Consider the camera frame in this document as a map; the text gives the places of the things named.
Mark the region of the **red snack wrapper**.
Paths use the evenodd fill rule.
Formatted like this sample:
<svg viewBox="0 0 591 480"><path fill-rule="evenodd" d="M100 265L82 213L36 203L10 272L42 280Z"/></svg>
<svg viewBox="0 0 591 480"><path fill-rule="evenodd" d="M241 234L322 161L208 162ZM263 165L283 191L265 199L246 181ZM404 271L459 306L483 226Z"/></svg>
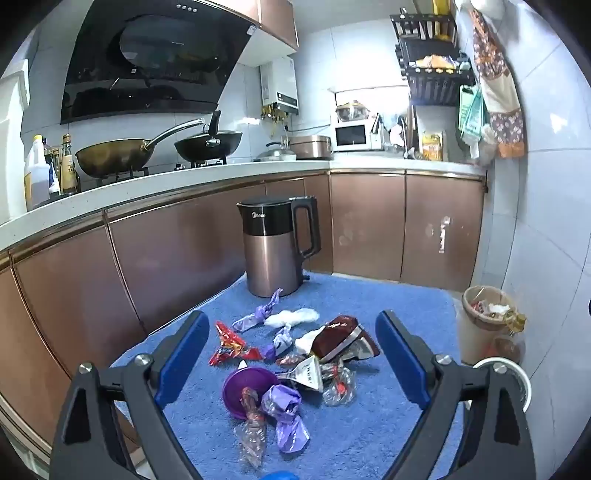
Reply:
<svg viewBox="0 0 591 480"><path fill-rule="evenodd" d="M263 361L263 355L259 349L249 346L242 337L224 323L216 321L214 327L221 344L209 359L209 366L217 366L231 359Z"/></svg>

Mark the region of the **purple plastic lid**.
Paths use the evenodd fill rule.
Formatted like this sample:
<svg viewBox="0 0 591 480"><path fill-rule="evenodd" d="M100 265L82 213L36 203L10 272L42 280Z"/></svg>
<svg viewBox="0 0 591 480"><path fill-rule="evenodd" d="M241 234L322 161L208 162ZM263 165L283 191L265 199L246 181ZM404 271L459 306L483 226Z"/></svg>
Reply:
<svg viewBox="0 0 591 480"><path fill-rule="evenodd" d="M249 388L256 392L257 403L271 386L279 385L280 380L272 371L262 367L243 367L235 370L226 378L222 387L222 400L228 412L238 420L246 419L245 407L242 406L242 390Z"/></svg>

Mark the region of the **dark red foil bag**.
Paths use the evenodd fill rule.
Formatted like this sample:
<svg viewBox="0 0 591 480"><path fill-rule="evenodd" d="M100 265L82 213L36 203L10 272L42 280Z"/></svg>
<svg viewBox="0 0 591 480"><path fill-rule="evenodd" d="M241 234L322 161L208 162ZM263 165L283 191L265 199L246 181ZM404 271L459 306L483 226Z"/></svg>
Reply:
<svg viewBox="0 0 591 480"><path fill-rule="evenodd" d="M362 361L378 357L380 349L356 317L339 315L322 326L311 343L321 363Z"/></svg>

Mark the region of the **white printed torn wrapper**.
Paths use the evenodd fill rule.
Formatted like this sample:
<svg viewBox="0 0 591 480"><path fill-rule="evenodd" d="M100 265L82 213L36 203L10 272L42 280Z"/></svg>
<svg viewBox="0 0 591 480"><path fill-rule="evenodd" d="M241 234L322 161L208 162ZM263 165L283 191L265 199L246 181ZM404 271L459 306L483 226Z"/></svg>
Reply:
<svg viewBox="0 0 591 480"><path fill-rule="evenodd" d="M324 391L321 365L315 356L308 357L287 372L276 373L276 377L280 381L291 382L312 391Z"/></svg>

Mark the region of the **white tissue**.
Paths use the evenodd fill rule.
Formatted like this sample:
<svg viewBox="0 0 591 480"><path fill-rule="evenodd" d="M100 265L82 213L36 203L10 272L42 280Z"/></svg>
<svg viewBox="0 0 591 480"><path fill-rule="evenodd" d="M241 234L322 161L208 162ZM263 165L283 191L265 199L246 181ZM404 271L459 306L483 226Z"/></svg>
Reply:
<svg viewBox="0 0 591 480"><path fill-rule="evenodd" d="M315 339L317 339L318 335L320 335L323 330L324 328L311 330L310 332L305 333L300 338L295 339L294 350L301 355L311 355L312 345L314 344Z"/></svg>

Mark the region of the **long purple twisted wrapper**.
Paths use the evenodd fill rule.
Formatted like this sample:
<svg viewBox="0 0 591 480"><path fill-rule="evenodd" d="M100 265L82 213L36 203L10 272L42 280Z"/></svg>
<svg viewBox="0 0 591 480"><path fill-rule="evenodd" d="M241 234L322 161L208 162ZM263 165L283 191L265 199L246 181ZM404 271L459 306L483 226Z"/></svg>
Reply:
<svg viewBox="0 0 591 480"><path fill-rule="evenodd" d="M276 289L276 291L273 292L273 295L271 295L269 302L257 306L253 313L235 320L235 322L231 324L232 330L238 333L243 333L259 324L263 324L263 322L273 313L273 308L279 303L280 294L282 293L283 289Z"/></svg>

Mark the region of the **small purple candy wrapper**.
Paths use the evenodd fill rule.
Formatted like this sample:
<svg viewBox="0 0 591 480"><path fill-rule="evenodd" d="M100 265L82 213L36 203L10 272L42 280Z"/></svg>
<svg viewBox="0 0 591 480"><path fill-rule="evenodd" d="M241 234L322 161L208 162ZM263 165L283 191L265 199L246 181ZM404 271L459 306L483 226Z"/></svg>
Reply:
<svg viewBox="0 0 591 480"><path fill-rule="evenodd" d="M274 335L273 341L260 348L260 354L264 361L276 361L280 355L283 355L294 344L294 338L291 336L291 326L286 325Z"/></svg>

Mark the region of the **white plastic bag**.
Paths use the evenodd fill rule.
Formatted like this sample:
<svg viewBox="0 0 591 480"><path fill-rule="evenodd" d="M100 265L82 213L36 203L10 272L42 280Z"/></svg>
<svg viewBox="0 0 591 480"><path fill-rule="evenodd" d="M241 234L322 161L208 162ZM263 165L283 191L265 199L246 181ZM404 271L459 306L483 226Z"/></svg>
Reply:
<svg viewBox="0 0 591 480"><path fill-rule="evenodd" d="M280 329L283 327L294 327L301 323L311 323L318 321L320 314L311 308L301 308L294 311L283 310L280 313L270 315L269 318L263 321L263 325L273 329Z"/></svg>

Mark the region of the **white rimmed trash can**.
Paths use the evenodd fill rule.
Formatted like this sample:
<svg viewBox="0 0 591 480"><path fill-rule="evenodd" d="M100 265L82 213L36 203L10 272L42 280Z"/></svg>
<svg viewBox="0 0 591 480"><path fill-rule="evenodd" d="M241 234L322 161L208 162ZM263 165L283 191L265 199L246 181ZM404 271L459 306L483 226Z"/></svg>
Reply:
<svg viewBox="0 0 591 480"><path fill-rule="evenodd" d="M488 357L476 363L474 369L483 369L493 367L495 371L501 372L504 368L505 373L513 376L519 387L520 401L523 412L526 413L532 401L532 385L530 378L520 365L505 357Z"/></svg>

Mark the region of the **beige trash bin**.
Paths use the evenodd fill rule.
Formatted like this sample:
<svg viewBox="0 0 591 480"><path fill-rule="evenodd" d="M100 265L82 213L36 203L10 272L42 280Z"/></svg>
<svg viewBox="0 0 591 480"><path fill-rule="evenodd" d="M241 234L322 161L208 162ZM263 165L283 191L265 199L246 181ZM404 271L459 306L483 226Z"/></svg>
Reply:
<svg viewBox="0 0 591 480"><path fill-rule="evenodd" d="M475 365L491 356L493 340L509 333L503 314L491 317L486 310L490 305L501 306L503 311L516 309L513 299L504 291L486 285L469 287L457 305L457 330L460 357L463 363Z"/></svg>

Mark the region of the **brown kitchen cabinets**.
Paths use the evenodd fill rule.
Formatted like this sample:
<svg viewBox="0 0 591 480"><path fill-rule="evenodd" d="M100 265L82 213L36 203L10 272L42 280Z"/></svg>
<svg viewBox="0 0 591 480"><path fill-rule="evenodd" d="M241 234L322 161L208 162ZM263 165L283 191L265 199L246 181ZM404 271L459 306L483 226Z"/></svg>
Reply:
<svg viewBox="0 0 591 480"><path fill-rule="evenodd" d="M77 365L105 366L242 275L236 205L318 199L315 272L452 291L473 278L481 173L238 164L136 178L1 228L1 407L48 450Z"/></svg>

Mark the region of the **amber oil bottle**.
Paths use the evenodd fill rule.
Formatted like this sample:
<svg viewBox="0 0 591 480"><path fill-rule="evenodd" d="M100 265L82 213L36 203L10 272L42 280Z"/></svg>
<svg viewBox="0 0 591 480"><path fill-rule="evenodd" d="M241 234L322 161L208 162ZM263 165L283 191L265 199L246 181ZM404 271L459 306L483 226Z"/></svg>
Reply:
<svg viewBox="0 0 591 480"><path fill-rule="evenodd" d="M492 340L492 352L495 356L507 358L520 365L526 354L524 332L527 317L510 309L504 314L503 321L505 329Z"/></svg>

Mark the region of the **copper black electric kettle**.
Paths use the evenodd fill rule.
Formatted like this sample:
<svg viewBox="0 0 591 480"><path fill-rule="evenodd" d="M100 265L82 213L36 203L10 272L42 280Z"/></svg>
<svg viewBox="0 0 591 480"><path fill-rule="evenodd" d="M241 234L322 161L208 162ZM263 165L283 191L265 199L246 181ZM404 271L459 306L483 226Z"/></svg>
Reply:
<svg viewBox="0 0 591 480"><path fill-rule="evenodd" d="M311 245L301 249L297 212L307 212ZM322 250L318 200L314 196L259 197L238 203L242 217L245 273L249 292L283 296L304 283L304 261Z"/></svg>

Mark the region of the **white detergent jug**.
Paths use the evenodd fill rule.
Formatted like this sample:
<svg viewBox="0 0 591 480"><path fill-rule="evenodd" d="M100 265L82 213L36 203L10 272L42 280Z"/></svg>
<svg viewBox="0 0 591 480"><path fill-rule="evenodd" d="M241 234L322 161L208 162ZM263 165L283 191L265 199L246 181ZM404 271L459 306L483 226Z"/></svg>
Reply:
<svg viewBox="0 0 591 480"><path fill-rule="evenodd" d="M24 170L24 190L28 211L49 199L49 172L50 168L45 160L43 137L35 135Z"/></svg>

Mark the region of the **brown sauce bottle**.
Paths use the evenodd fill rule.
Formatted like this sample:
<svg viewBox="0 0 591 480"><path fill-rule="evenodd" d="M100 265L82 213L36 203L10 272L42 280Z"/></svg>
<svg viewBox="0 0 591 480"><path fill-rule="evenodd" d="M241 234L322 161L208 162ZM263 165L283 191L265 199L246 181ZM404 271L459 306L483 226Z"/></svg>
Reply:
<svg viewBox="0 0 591 480"><path fill-rule="evenodd" d="M62 136L60 185L63 194L73 194L78 191L78 176L71 151L71 137L69 134Z"/></svg>

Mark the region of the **brass wok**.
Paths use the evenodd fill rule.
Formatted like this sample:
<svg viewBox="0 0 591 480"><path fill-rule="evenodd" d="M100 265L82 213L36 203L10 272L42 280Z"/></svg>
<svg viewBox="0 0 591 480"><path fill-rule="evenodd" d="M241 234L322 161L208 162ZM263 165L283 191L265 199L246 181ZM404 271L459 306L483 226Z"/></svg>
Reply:
<svg viewBox="0 0 591 480"><path fill-rule="evenodd" d="M76 152L77 163L86 175L93 178L139 171L147 164L158 143L178 132L204 124L204 119L194 119L173 126L149 140L118 139L90 145Z"/></svg>

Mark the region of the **yellow food package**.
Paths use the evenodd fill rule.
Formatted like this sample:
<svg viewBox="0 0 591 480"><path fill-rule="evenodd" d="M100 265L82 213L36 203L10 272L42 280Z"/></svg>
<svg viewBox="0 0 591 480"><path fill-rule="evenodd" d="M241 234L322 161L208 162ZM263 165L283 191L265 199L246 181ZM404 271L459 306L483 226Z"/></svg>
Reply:
<svg viewBox="0 0 591 480"><path fill-rule="evenodd" d="M444 160L444 135L442 132L427 132L421 136L421 154L430 161Z"/></svg>

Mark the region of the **black frying pan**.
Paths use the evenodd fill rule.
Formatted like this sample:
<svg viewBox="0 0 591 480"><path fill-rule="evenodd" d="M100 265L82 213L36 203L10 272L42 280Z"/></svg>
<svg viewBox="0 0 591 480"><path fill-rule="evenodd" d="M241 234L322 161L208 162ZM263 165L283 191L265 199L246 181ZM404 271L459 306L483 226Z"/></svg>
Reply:
<svg viewBox="0 0 591 480"><path fill-rule="evenodd" d="M228 156L238 149L242 132L219 129L220 118L221 110L215 110L205 133L184 138L174 144L177 153L192 166L204 165L213 160L225 165Z"/></svg>

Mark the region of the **white microwave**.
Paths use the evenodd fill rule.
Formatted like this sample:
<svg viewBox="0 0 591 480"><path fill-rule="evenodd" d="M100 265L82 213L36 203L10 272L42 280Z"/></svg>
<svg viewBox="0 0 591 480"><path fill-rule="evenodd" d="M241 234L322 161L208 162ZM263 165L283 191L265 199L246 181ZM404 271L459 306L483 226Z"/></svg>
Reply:
<svg viewBox="0 0 591 480"><path fill-rule="evenodd" d="M381 151L384 142L380 119L338 122L332 126L332 147L335 152Z"/></svg>

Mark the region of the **green plastic bag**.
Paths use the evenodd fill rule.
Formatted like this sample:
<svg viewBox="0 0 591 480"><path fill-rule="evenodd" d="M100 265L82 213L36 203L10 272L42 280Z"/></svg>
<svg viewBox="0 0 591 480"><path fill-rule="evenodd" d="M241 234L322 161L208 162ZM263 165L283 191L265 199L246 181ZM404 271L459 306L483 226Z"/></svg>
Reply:
<svg viewBox="0 0 591 480"><path fill-rule="evenodd" d="M472 146L480 142L481 130L485 125L485 105L481 86L462 86L459 101L460 138L466 145Z"/></svg>

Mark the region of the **glass pot lid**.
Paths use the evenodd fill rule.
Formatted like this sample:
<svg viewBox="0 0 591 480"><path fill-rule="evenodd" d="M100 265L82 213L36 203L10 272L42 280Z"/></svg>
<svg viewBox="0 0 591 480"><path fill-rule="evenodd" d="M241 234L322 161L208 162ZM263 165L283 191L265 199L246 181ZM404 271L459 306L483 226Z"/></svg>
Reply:
<svg viewBox="0 0 591 480"><path fill-rule="evenodd" d="M256 156L254 162L295 161L297 154L289 146L273 141L266 144L266 150Z"/></svg>

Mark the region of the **copper rice cooker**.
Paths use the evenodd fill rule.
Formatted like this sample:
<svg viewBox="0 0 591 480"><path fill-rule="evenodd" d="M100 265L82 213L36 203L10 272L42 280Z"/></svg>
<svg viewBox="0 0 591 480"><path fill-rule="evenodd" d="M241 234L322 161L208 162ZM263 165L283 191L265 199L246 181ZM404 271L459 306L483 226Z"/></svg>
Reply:
<svg viewBox="0 0 591 480"><path fill-rule="evenodd" d="M297 160L332 159L332 139L324 135L290 137L290 150L297 155Z"/></svg>

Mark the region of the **floral hanging apron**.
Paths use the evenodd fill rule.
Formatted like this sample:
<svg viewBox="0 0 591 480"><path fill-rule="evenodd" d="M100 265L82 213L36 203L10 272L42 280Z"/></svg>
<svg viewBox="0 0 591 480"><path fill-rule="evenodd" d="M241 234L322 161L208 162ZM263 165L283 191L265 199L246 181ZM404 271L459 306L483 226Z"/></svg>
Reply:
<svg viewBox="0 0 591 480"><path fill-rule="evenodd" d="M501 158L523 157L526 153L524 116L513 75L484 16L473 8L470 18L474 61L498 154Z"/></svg>

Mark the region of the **pot on microwave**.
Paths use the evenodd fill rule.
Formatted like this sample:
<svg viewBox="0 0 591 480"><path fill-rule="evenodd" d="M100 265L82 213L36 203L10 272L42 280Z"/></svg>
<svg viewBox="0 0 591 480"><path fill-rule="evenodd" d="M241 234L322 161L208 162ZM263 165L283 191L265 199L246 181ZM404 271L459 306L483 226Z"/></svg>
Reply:
<svg viewBox="0 0 591 480"><path fill-rule="evenodd" d="M335 108L339 122L366 120L370 117L370 110L359 101L346 102Z"/></svg>

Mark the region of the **black range hood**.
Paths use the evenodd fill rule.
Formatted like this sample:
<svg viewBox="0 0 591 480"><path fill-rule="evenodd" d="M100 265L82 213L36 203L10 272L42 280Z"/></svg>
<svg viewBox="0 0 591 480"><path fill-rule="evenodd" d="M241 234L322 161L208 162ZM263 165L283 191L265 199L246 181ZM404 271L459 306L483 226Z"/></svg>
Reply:
<svg viewBox="0 0 591 480"><path fill-rule="evenodd" d="M255 29L200 1L95 1L76 38L60 121L214 112Z"/></svg>

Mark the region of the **white water heater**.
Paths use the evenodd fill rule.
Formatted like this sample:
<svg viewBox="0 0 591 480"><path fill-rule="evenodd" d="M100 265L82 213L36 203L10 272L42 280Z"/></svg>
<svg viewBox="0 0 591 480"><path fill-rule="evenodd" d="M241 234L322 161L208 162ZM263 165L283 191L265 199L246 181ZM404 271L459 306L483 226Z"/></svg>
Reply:
<svg viewBox="0 0 591 480"><path fill-rule="evenodd" d="M294 60L284 56L259 67L263 107L297 115L297 78Z"/></svg>

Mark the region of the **black wall rack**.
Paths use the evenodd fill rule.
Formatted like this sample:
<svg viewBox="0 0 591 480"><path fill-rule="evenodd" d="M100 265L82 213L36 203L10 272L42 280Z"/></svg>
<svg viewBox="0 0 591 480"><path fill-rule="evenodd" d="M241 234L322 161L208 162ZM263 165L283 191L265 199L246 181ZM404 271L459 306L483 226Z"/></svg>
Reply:
<svg viewBox="0 0 591 480"><path fill-rule="evenodd" d="M473 86L468 56L458 44L452 15L411 14L402 8L390 17L397 38L401 75L415 106L456 106L460 90Z"/></svg>

